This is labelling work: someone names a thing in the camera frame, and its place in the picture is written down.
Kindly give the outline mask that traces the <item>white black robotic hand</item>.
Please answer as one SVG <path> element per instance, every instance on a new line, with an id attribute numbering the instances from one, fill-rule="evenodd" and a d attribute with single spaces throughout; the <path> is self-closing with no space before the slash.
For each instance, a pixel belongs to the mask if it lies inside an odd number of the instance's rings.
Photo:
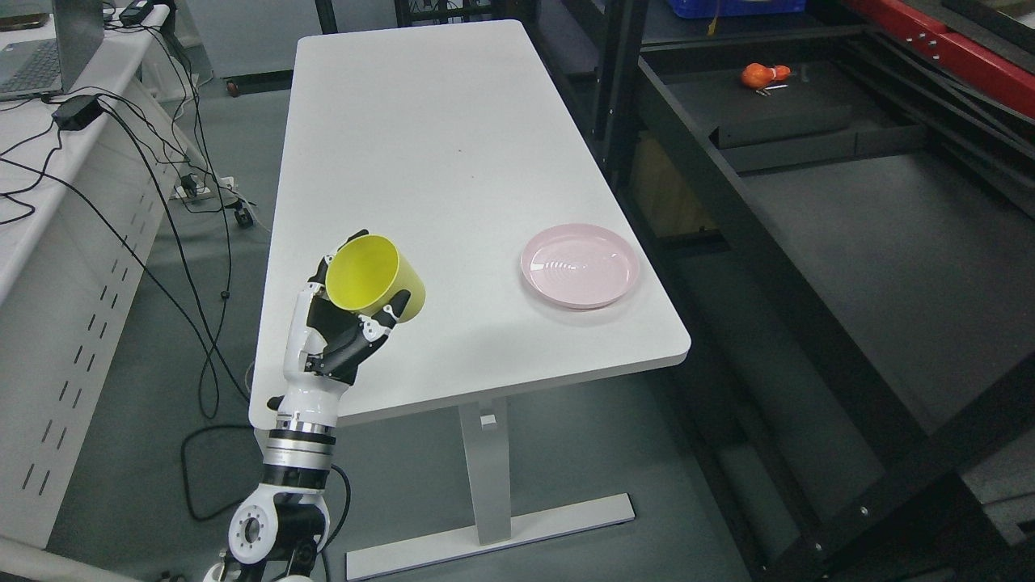
<path id="1" fill-rule="evenodd" d="M 360 230 L 346 242 L 365 234 L 372 233 Z M 341 397 L 354 386 L 360 365 L 380 350 L 402 323 L 395 308 L 407 305 L 408 291 L 400 291 L 392 303 L 372 317 L 347 312 L 329 301 L 325 277 L 339 248 L 320 260 L 315 274 L 297 295 L 282 358 L 287 386 L 265 403 L 275 412 L 275 424 L 302 420 L 336 426 Z"/>

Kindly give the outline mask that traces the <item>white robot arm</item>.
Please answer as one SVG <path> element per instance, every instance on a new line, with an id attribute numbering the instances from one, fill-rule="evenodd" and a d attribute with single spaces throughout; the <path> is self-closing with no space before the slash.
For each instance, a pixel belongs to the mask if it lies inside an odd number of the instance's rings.
<path id="1" fill-rule="evenodd" d="M 332 472 L 333 428 L 278 420 L 264 437 L 262 475 L 230 517 L 218 561 L 205 581 L 262 581 L 280 568 L 280 581 L 310 581 L 336 530 L 324 498 Z"/>

